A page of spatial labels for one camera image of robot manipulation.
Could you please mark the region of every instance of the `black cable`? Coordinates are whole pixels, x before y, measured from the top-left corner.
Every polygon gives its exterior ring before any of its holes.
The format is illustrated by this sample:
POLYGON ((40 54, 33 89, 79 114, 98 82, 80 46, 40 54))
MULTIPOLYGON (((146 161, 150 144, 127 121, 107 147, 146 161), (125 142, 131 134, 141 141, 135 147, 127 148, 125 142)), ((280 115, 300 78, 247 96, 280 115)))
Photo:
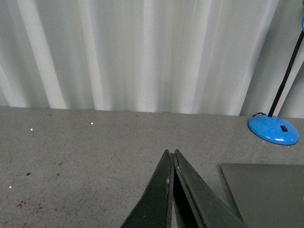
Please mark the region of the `black cable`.
POLYGON ((253 116, 256 116, 256 115, 266 115, 266 113, 257 113, 257 114, 254 114, 253 116))

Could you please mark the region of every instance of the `gray laptop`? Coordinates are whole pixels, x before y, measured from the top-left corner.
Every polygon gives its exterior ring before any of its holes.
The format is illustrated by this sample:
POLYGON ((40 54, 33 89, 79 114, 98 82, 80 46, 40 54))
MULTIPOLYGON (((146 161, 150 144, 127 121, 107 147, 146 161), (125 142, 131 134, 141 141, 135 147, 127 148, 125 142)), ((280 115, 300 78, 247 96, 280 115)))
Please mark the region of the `gray laptop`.
POLYGON ((304 166, 221 165, 243 221, 250 228, 304 228, 304 166))

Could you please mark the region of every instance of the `concrete surface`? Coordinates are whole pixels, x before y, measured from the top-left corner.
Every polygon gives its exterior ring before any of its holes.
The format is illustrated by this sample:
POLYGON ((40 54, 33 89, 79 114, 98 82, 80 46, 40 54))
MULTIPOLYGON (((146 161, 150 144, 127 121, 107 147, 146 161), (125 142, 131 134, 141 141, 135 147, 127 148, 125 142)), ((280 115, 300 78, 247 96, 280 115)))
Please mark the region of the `concrete surface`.
MULTIPOLYGON (((176 148, 234 209, 221 163, 304 164, 303 139, 265 142, 248 119, 1 107, 0 226, 118 228, 176 148)), ((303 136, 304 120, 288 120, 303 136)))

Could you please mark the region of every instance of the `white curtain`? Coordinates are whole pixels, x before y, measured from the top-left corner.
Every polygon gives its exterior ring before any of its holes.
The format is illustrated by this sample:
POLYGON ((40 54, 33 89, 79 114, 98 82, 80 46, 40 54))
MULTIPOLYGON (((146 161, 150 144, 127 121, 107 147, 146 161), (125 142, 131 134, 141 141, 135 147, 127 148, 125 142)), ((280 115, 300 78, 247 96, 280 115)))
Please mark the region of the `white curtain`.
MULTIPOLYGON (((2 0, 0 105, 268 113, 299 0, 2 0)), ((304 44, 275 115, 304 117, 304 44)))

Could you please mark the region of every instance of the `desk lamp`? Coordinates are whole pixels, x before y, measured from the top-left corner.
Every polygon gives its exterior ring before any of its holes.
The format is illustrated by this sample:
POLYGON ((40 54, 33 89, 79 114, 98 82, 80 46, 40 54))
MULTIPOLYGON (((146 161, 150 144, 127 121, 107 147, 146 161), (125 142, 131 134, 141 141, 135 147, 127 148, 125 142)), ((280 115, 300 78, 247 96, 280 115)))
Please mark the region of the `desk lamp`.
POLYGON ((284 79, 279 87, 279 90, 276 93, 269 114, 266 115, 263 113, 257 113, 262 115, 256 114, 248 122, 248 127, 254 134, 272 143, 276 143, 280 145, 293 145, 300 140, 300 134, 297 131, 297 129, 287 120, 278 116, 273 116, 273 113, 281 97, 282 91, 284 90, 286 81, 290 74, 291 68, 294 64, 294 60, 302 43, 303 37, 304 37, 304 17, 302 19, 302 31, 300 37, 297 41, 297 44, 295 45, 295 49, 291 56, 284 79))

